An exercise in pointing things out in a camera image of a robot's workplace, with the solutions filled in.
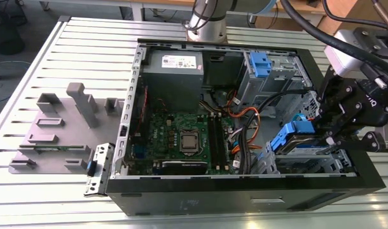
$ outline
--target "white table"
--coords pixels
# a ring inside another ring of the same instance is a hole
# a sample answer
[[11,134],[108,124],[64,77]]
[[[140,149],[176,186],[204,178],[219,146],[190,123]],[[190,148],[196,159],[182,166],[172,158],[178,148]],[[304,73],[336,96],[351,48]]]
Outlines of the white table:
[[[144,3],[144,2],[131,2],[126,0],[50,0],[48,2],[63,2],[63,3],[78,3],[78,4],[90,4],[90,5],[106,5],[106,6],[119,6],[119,7],[131,7],[134,12],[134,20],[144,20],[144,8],[151,9],[164,9],[164,10],[184,10],[192,11],[192,6],[174,5],[174,4],[159,4],[159,3]],[[40,1],[42,7],[44,10],[48,9],[47,1]],[[247,15],[243,12],[228,12],[230,14]],[[310,20],[310,22],[318,26],[326,14],[323,12],[315,13],[303,13],[303,17]],[[255,23],[256,16],[274,17],[275,12],[262,13],[262,14],[250,14],[250,21]],[[287,13],[279,12],[279,18],[291,18]]]
[[[228,28],[228,42],[310,49],[323,72],[324,44],[303,32]],[[95,98],[126,96],[138,38],[186,40],[179,24],[72,18],[59,22],[0,114],[0,227],[388,228],[388,154],[371,154],[387,188],[315,212],[127,217],[110,198],[84,198],[86,175],[12,175],[8,164],[36,116],[42,93],[67,97],[82,82]]]

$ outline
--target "motherboard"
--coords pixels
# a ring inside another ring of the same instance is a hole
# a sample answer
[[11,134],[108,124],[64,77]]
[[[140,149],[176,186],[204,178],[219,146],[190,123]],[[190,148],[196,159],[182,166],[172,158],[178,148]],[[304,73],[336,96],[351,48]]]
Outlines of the motherboard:
[[148,142],[132,148],[131,173],[231,174],[226,141],[231,132],[231,118],[218,114],[152,114]]

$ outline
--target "green circuit board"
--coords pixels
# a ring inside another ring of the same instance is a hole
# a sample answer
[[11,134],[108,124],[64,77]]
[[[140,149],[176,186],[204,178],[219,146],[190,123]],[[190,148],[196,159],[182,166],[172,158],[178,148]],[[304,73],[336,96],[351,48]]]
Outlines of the green circuit board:
[[[228,129],[232,128],[231,118],[222,118],[224,139],[228,137]],[[192,134],[198,136],[198,152],[182,152],[182,135]],[[226,147],[226,158],[228,156],[228,146]],[[136,175],[154,175],[152,167],[156,161],[202,161],[208,163],[208,174],[230,174],[228,169],[212,168],[211,150],[208,140],[208,116],[206,114],[152,114],[150,124],[150,138],[146,147],[135,146],[135,172]]]

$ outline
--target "white label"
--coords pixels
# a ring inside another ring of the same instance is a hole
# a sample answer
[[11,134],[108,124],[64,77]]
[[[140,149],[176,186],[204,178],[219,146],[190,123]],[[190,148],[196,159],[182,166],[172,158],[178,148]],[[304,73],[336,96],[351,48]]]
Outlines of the white label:
[[162,67],[196,69],[195,56],[163,56]]
[[234,167],[234,168],[239,168],[239,166],[240,166],[240,162],[239,162],[239,161],[234,161],[234,162],[232,162],[232,167]]
[[239,103],[240,103],[240,100],[239,100],[236,97],[234,97],[234,98],[232,98],[232,102],[235,102],[235,103],[236,103],[236,105],[239,105]]

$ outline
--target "power supply label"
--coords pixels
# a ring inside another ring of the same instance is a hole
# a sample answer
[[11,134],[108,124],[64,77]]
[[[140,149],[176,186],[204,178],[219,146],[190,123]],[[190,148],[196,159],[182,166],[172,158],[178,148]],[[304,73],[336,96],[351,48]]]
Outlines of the power supply label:
[[163,56],[162,67],[196,69],[195,56]]

